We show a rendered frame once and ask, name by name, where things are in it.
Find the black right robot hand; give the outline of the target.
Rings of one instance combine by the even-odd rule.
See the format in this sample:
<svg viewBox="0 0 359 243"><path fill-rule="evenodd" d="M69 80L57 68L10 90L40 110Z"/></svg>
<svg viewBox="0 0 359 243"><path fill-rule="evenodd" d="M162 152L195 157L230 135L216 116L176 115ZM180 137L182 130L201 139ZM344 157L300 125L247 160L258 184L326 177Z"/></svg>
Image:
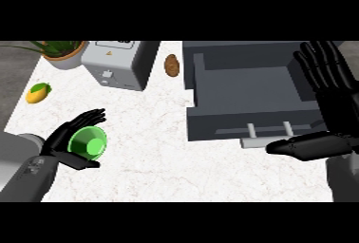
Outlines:
<svg viewBox="0 0 359 243"><path fill-rule="evenodd" d="M301 161L359 154L359 81L346 58L332 41L301 43L292 56L316 94L326 130L273 141L266 153Z"/></svg>

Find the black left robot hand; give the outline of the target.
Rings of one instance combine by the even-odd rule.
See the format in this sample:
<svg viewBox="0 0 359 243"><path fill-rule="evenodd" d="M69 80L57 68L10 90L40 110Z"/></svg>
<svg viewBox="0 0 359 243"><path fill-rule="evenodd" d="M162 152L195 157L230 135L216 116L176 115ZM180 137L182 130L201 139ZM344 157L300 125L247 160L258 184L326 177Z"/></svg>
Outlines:
<svg viewBox="0 0 359 243"><path fill-rule="evenodd" d="M97 168L99 162L86 159L74 152L68 151L69 139L74 133L87 126L94 126L105 122L105 109L93 109L81 113L71 121L66 121L50 134L41 147L41 156L50 156L59 160L69 168L83 170Z"/></svg>

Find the green cup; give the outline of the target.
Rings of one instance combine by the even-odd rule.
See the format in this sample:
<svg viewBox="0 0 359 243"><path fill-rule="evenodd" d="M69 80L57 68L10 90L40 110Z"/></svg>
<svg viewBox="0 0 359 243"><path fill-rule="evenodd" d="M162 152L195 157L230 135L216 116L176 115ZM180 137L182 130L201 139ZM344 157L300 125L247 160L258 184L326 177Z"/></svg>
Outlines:
<svg viewBox="0 0 359 243"><path fill-rule="evenodd" d="M86 126L77 130L69 138L68 151L96 160L106 149L106 134L96 126Z"/></svg>

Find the dark grey open drawer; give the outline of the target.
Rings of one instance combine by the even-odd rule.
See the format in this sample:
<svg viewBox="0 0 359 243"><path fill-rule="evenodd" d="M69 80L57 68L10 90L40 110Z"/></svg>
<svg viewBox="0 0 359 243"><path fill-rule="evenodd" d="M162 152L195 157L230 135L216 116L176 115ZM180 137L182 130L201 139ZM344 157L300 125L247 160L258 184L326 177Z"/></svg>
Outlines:
<svg viewBox="0 0 359 243"><path fill-rule="evenodd" d="M186 110L188 139L304 135L326 129L318 102L300 99L282 67L205 68L193 55L195 105Z"/></svg>

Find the yellow lemon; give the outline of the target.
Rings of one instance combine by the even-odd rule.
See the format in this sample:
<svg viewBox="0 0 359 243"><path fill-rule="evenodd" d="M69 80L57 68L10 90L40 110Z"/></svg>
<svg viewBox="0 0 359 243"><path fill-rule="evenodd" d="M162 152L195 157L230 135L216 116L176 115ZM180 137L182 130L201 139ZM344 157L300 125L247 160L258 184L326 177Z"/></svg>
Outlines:
<svg viewBox="0 0 359 243"><path fill-rule="evenodd" d="M38 83L35 84L31 89L28 90L25 101L26 103L38 103L52 91L50 84Z"/></svg>

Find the dark grey cabinet body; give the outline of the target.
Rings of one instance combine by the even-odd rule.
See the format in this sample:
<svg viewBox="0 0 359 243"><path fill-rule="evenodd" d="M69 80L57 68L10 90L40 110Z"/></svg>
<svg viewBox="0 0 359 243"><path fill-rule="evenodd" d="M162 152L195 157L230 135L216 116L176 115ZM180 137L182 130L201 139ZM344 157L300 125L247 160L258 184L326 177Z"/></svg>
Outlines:
<svg viewBox="0 0 359 243"><path fill-rule="evenodd" d="M207 70L286 66L301 41L183 41L185 88L195 87L193 55L202 54Z"/></svg>

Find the pale grey toaster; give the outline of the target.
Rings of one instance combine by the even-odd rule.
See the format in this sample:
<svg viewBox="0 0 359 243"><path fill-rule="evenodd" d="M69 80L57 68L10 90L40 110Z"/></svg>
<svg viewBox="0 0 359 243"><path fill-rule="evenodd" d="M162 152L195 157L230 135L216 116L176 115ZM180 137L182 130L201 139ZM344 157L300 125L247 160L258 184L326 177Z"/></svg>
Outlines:
<svg viewBox="0 0 359 243"><path fill-rule="evenodd" d="M159 41L91 41L81 63L102 86L143 91Z"/></svg>

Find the potted green plant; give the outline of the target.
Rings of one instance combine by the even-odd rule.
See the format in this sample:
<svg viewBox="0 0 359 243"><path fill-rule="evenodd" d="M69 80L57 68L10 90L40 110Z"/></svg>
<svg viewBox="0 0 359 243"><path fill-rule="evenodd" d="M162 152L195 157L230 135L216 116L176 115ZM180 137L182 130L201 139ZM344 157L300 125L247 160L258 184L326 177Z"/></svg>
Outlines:
<svg viewBox="0 0 359 243"><path fill-rule="evenodd" d="M81 56L89 43L89 41L31 41L34 47L22 49L37 52L57 69L71 70L81 66Z"/></svg>

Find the brown potato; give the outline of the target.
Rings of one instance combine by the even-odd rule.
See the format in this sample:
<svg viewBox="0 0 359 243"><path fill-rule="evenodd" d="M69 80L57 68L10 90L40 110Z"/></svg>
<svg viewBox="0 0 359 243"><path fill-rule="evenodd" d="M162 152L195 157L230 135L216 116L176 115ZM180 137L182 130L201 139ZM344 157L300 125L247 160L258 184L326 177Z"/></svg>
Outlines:
<svg viewBox="0 0 359 243"><path fill-rule="evenodd" d="M164 70L170 77L176 77L180 74L180 62L174 54L170 54L165 58Z"/></svg>

